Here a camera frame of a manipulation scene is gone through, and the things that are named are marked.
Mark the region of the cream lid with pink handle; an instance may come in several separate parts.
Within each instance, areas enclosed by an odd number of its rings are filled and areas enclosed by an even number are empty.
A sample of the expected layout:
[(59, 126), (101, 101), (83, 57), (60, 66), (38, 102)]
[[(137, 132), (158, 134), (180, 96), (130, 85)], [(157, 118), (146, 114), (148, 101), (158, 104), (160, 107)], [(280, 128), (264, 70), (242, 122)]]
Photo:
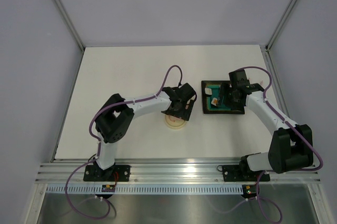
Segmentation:
[(182, 129), (187, 124), (187, 121), (167, 114), (164, 117), (164, 121), (166, 126), (172, 130)]

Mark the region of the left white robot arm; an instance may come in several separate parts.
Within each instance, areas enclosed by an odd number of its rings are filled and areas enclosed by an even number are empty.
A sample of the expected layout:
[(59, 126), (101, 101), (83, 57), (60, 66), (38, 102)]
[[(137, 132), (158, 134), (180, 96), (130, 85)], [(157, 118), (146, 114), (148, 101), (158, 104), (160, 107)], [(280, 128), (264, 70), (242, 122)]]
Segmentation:
[(164, 87), (150, 96), (128, 98), (112, 95), (90, 123), (90, 135), (98, 139), (95, 174), (103, 181), (114, 174), (116, 142), (127, 133), (131, 122), (143, 115), (161, 112), (183, 121), (190, 119), (197, 93), (185, 83)]

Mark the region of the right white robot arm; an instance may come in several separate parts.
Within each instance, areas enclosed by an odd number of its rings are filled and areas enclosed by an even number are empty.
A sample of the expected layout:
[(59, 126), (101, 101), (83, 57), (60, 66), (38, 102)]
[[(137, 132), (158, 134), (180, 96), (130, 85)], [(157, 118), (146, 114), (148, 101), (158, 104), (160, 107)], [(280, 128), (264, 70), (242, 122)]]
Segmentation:
[(272, 136), (268, 152), (241, 157), (239, 174), (251, 180), (260, 171), (285, 173), (307, 168), (313, 164), (312, 130), (289, 119), (271, 104), (265, 89), (259, 84), (234, 88), (228, 83), (220, 87), (222, 102), (233, 109), (248, 108), (268, 129)]

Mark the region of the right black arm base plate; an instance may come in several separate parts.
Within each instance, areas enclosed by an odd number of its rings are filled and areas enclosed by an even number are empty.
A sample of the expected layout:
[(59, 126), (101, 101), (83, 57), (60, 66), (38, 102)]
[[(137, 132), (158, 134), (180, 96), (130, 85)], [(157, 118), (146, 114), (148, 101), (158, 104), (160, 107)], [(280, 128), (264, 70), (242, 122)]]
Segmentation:
[(240, 165), (221, 165), (224, 182), (257, 182), (261, 171), (251, 171)]

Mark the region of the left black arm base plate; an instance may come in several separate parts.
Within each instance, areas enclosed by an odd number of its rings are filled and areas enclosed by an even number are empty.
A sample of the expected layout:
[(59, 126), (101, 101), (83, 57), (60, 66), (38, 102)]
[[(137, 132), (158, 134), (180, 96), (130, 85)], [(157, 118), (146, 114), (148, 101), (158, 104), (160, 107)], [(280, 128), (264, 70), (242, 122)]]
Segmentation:
[(83, 176), (85, 182), (129, 182), (129, 165), (113, 165), (103, 170), (97, 165), (87, 165)]

